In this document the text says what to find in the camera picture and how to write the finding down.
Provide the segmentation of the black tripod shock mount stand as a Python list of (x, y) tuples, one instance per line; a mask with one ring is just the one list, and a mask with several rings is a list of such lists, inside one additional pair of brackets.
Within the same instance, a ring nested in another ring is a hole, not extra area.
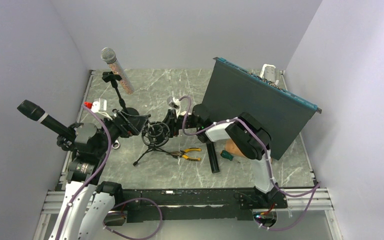
[(166, 136), (163, 133), (163, 125), (161, 121), (149, 121), (147, 126), (143, 129), (141, 133), (141, 140), (147, 150), (141, 154), (141, 156), (133, 162), (133, 166), (137, 166), (139, 161), (148, 153), (151, 152), (160, 152), (167, 154), (168, 151), (162, 149), (170, 138), (173, 136)]

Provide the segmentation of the black round-base clip stand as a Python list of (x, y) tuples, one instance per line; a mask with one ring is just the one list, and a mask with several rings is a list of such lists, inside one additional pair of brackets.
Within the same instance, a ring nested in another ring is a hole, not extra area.
[(118, 103), (121, 106), (122, 111), (124, 113), (134, 115), (134, 116), (139, 115), (139, 112), (135, 108), (126, 107), (126, 103), (125, 103), (124, 99), (122, 98), (120, 91), (119, 91), (119, 88), (118, 88), (119, 83), (121, 83), (121, 80), (122, 80), (122, 77), (120, 75), (114, 74), (112, 71), (105, 71), (102, 74), (102, 80), (105, 83), (111, 83), (111, 86), (114, 88), (114, 90), (117, 94)]

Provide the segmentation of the black microphone silver grille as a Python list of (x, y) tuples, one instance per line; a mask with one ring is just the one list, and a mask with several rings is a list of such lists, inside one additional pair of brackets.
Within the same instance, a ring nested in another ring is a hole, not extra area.
[(220, 168), (219, 168), (219, 164), (218, 164), (218, 159), (217, 159), (217, 154), (216, 154), (216, 149), (215, 149), (214, 143), (211, 141), (207, 142), (206, 148), (207, 148), (211, 172), (213, 174), (219, 173)]

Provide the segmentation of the glitter microphone silver grille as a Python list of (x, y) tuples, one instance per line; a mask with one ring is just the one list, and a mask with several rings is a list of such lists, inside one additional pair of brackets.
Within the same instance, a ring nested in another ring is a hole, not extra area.
[(124, 69), (119, 63), (115, 51), (110, 47), (104, 47), (100, 53), (101, 59), (107, 63), (111, 71), (121, 77), (120, 84), (123, 87), (124, 91), (131, 95), (134, 93), (135, 89), (130, 82), (128, 76), (126, 75)]

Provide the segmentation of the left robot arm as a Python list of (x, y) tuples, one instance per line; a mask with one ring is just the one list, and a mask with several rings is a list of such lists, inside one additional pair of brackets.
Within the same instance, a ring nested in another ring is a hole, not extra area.
[(111, 147), (118, 138), (141, 134), (150, 115), (115, 111), (111, 119), (92, 116), (91, 122), (74, 124), (73, 160), (68, 166), (64, 198), (50, 234), (51, 240), (91, 240), (110, 210), (124, 203), (121, 184), (100, 182)]

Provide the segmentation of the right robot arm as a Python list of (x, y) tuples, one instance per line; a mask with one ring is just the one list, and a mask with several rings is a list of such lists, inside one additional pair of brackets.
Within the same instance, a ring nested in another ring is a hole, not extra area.
[(195, 129), (191, 136), (196, 136), (206, 145), (213, 174), (220, 172), (215, 142), (233, 142), (239, 152), (251, 161), (253, 170), (254, 193), (249, 197), (241, 193), (240, 200), (247, 200), (255, 208), (286, 206), (286, 196), (279, 190), (271, 169), (272, 137), (259, 121), (247, 112), (234, 118), (215, 120), (203, 104), (195, 105), (184, 113), (180, 113), (179, 108), (175, 105), (159, 123), (163, 137), (173, 138), (180, 133), (188, 135), (188, 129)]

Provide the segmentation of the black foam-head microphone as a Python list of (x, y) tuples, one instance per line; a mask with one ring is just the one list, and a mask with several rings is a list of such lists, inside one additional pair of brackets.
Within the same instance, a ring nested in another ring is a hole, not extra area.
[(61, 122), (49, 115), (43, 108), (39, 105), (25, 99), (18, 107), (17, 110), (22, 113), (27, 118), (42, 124), (53, 132), (57, 133), (59, 136), (62, 136), (74, 142), (75, 133), (73, 130), (70, 130), (68, 127), (63, 125)]

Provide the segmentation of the silver ratchet wrench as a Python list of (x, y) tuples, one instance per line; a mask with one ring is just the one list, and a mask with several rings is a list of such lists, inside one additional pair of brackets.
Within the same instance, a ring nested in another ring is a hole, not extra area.
[(111, 147), (115, 150), (119, 149), (120, 148), (120, 142), (118, 140), (115, 140)]

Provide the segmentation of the yellow black pliers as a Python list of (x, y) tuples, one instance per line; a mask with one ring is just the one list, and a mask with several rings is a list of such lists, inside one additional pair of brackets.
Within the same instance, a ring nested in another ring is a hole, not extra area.
[(187, 161), (199, 162), (199, 161), (201, 161), (200, 157), (190, 157), (187, 155), (187, 153), (189, 153), (189, 152), (201, 152), (201, 151), (202, 151), (201, 148), (193, 147), (193, 148), (187, 148), (184, 150), (169, 151), (166, 154), (169, 156), (172, 156), (173, 158), (183, 158)]

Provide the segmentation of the brown wooden block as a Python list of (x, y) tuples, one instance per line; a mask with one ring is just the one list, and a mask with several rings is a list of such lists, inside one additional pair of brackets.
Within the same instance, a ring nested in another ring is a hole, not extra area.
[(224, 149), (234, 156), (245, 157), (245, 155), (241, 152), (241, 150), (232, 139), (228, 139), (226, 141)]

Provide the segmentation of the dark teal-edged board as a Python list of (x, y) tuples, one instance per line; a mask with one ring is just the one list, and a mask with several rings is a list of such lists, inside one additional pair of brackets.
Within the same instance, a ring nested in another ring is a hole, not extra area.
[(202, 104), (213, 122), (246, 112), (272, 139), (271, 156), (279, 160), (298, 134), (322, 110), (274, 83), (222, 58), (215, 57)]

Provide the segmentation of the black round-base shock mount stand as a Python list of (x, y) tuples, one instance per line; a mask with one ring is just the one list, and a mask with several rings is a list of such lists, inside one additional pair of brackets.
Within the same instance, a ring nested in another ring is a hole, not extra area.
[[(81, 124), (79, 122), (74, 122), (71, 125), (69, 125), (67, 128), (68, 128), (70, 133), (76, 135), (76, 130), (80, 126), (81, 126)], [(61, 134), (58, 135), (56, 144), (63, 151), (66, 151), (66, 152), (73, 152), (73, 151), (77, 150), (77, 148), (74, 144), (74, 139), (69, 140), (66, 136), (63, 136)]]

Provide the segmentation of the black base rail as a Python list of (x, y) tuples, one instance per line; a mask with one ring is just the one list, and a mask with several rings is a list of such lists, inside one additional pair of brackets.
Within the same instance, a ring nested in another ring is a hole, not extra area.
[(128, 223), (156, 221), (160, 208), (163, 220), (236, 219), (251, 220), (252, 214), (331, 211), (333, 204), (328, 191), (319, 188), (315, 194), (304, 194), (306, 188), (286, 188), (289, 195), (276, 193), (264, 201), (252, 187), (245, 188), (190, 188), (190, 189), (124, 189), (117, 210), (126, 212)]

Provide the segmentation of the white bracket behind board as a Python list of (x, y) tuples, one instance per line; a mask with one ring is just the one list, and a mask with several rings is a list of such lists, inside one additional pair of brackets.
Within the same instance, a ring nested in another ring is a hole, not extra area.
[(264, 64), (260, 71), (259, 77), (266, 79), (270, 82), (275, 82), (276, 80), (276, 67), (272, 64)]

